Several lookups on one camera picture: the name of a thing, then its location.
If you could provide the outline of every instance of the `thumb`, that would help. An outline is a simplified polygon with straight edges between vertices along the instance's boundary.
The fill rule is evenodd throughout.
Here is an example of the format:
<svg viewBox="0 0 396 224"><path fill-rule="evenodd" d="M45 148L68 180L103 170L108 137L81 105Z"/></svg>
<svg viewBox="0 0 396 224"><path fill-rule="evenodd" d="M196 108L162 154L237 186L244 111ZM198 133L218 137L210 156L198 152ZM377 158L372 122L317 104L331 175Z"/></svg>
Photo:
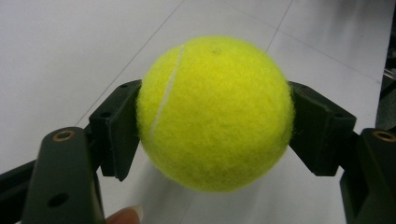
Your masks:
<svg viewBox="0 0 396 224"><path fill-rule="evenodd" d="M127 207L108 217L106 224L140 224L142 218L142 206Z"/></svg>

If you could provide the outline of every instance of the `tennis ball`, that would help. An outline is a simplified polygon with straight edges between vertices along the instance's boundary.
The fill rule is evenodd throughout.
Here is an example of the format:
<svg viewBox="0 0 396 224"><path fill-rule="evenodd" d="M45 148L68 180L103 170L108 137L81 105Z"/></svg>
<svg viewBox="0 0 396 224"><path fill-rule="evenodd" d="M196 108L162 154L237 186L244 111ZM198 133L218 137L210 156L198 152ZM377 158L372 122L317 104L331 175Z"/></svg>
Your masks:
<svg viewBox="0 0 396 224"><path fill-rule="evenodd" d="M294 117L275 63L227 36L170 49L143 78L136 104L151 161L201 191L231 191L266 173L287 148Z"/></svg>

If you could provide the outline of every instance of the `ball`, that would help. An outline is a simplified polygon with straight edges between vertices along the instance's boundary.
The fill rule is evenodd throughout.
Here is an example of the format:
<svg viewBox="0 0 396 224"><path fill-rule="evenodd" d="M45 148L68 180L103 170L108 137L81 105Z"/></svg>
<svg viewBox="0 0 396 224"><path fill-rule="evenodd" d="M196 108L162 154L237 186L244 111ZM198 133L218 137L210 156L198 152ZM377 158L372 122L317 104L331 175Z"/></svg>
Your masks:
<svg viewBox="0 0 396 224"><path fill-rule="evenodd" d="M151 66L137 97L145 151L190 189L231 191L266 173L289 143L290 86L254 45L202 36Z"/></svg>

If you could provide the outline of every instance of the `yellow felt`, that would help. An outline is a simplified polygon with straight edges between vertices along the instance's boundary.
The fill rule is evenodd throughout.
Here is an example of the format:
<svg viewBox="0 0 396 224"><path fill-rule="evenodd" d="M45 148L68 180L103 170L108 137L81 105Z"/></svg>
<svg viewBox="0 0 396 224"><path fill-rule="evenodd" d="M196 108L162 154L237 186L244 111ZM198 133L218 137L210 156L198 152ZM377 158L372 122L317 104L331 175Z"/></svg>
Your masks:
<svg viewBox="0 0 396 224"><path fill-rule="evenodd" d="M203 191L238 189L267 172L289 143L293 117L290 87L274 62L227 36L198 37L166 52L137 99L150 159L169 178Z"/></svg>

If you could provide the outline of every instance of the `round hole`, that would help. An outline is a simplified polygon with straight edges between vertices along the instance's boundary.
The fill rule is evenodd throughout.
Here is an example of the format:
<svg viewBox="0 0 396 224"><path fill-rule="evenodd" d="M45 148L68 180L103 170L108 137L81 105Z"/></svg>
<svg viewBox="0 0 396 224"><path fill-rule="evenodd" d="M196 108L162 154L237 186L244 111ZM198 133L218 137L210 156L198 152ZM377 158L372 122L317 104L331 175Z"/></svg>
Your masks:
<svg viewBox="0 0 396 224"><path fill-rule="evenodd" d="M374 131L373 135L376 138L381 139L386 142L396 142L396 136L392 133L382 132L382 131Z"/></svg>
<svg viewBox="0 0 396 224"><path fill-rule="evenodd" d="M75 132L71 131L71 130L61 131L61 132L58 132L55 135L53 135L52 140L55 142L66 141L66 140L69 140L70 138L72 138L74 136L74 134L75 134Z"/></svg>
<svg viewBox="0 0 396 224"><path fill-rule="evenodd" d="M110 112L104 112L104 113L102 113L102 114L100 115L100 117L102 117L102 118L110 118L110 116L111 116L111 113L110 113Z"/></svg>
<svg viewBox="0 0 396 224"><path fill-rule="evenodd" d="M57 194L53 196L51 199L49 199L48 206L52 208L59 207L62 204L66 203L68 199L69 199L69 195L66 193Z"/></svg>

